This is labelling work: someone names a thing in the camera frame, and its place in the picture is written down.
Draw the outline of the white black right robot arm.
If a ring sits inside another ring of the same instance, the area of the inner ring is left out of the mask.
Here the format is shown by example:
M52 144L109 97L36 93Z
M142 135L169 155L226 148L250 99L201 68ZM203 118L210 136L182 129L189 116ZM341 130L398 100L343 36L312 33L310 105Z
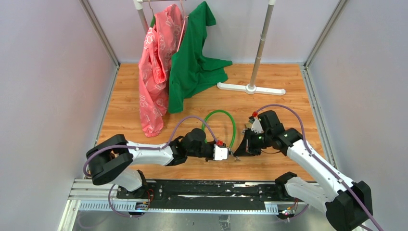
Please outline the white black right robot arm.
M280 151L295 161L317 183L287 172L274 180L275 195L281 201L290 197L306 202L325 214L337 231L351 231L373 215L371 189L331 166L295 128L285 128L273 110L254 112L243 132L235 157L261 155L266 148Z

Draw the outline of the green cable lock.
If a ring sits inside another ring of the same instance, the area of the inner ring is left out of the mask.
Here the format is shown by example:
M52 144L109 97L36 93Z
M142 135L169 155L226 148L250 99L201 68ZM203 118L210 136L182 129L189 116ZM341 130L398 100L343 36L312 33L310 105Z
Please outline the green cable lock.
M228 148L229 148L230 151L232 151L232 148L233 148L233 146L235 144L236 135L237 135L237 126L236 126L236 123L235 123L235 120L234 120L233 116L229 112L227 112L225 110L217 109L217 110L214 110L214 111L210 112L209 114L207 114L206 117L204 118L204 122L206 123L211 116L213 116L214 114L217 114L217 113L225 114L231 121L232 135L231 135L231 140L230 140L230 144L229 144Z

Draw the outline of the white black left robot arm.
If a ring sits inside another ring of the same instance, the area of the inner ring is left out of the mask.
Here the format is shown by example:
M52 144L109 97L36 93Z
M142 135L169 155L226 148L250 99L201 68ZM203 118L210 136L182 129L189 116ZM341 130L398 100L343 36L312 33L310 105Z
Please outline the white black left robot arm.
M96 186L117 185L120 199L141 199L153 194L154 189L148 185L141 170L133 170L130 166L176 166L185 163L188 157L223 161L228 155L225 143L206 141L206 134L200 128L157 145L135 143L117 134L86 153L85 172Z

